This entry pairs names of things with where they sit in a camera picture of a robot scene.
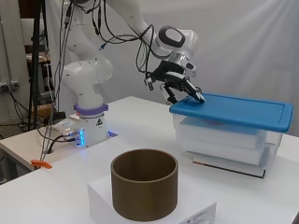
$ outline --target plastic storage box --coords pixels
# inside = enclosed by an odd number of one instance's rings
[[[204,104],[187,97],[170,107],[179,146],[194,163],[264,177],[290,128],[292,105],[204,95]]]

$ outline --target white wall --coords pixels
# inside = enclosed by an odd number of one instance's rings
[[[200,48],[192,61],[203,91],[274,99],[295,105],[291,134],[299,135],[299,2],[296,0],[140,0],[148,24],[193,29]],[[58,15],[51,23],[52,43],[57,41]],[[130,32],[111,10],[108,22],[115,33]],[[135,68],[137,43],[107,46],[103,51],[114,65],[111,80],[102,85],[107,102],[136,96],[164,103],[144,86]],[[51,44],[51,58],[57,45]],[[151,61],[153,69],[157,61]],[[62,108],[71,112],[74,96],[63,89]]]
[[[2,33],[4,32],[12,80],[18,80],[21,88],[14,92],[15,97],[24,105],[29,100],[29,78],[25,49],[22,42],[21,22],[18,0],[0,0],[0,15],[4,31],[0,28],[0,81],[9,82],[7,58]],[[16,118],[13,101],[7,94],[0,94],[0,122]]]

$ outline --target white table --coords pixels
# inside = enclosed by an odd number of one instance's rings
[[[52,129],[51,138],[55,138],[59,134],[55,129]],[[43,137],[37,131],[22,133],[1,140],[0,148],[5,156],[4,166],[2,166],[5,169],[5,178],[10,180],[18,177],[16,164],[28,172],[34,171],[35,167],[31,165],[31,160],[40,159],[42,145]],[[62,160],[84,149],[74,147],[72,144],[56,143],[53,150],[55,153],[47,155],[47,162],[49,163]]]
[[[176,146],[168,106],[129,97],[106,115],[120,136],[0,187],[1,223],[85,224],[87,183],[109,174],[120,153],[158,148],[177,157],[179,169],[194,176],[199,190],[218,201],[218,224],[291,224],[299,210],[299,139],[284,135],[278,157],[264,180],[191,164]]]

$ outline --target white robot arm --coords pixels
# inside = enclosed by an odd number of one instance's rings
[[[92,146],[107,139],[104,120],[107,105],[93,87],[112,76],[112,64],[102,55],[99,48],[92,44],[86,29],[89,24],[83,20],[81,11],[82,7],[92,8],[94,3],[92,0],[71,0],[65,16],[66,22],[72,18],[67,48],[79,58],[77,62],[66,65],[63,72],[63,83],[78,97],[76,110],[80,120],[76,133],[79,147]],[[168,94],[166,98],[172,104],[177,100],[171,88],[186,91],[201,103],[205,101],[201,90],[195,88],[189,80],[189,76],[196,75],[196,67],[190,62],[198,42],[198,36],[194,31],[165,26],[158,34],[153,34],[152,28],[149,29],[143,20],[137,0],[103,0],[103,4],[104,7],[105,4],[111,6],[121,15],[131,29],[142,37],[154,56],[167,59],[162,60],[159,67],[146,76],[145,82],[151,91],[152,83],[162,81]]]

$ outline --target wall outlet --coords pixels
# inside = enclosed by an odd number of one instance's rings
[[[20,82],[19,81],[11,81],[10,82],[10,90],[11,91],[17,91],[20,88]]]
[[[20,88],[19,81],[11,81],[8,85],[6,82],[0,82],[0,92],[17,91]]]
[[[9,86],[7,83],[0,82],[0,92],[6,92],[9,90]]]

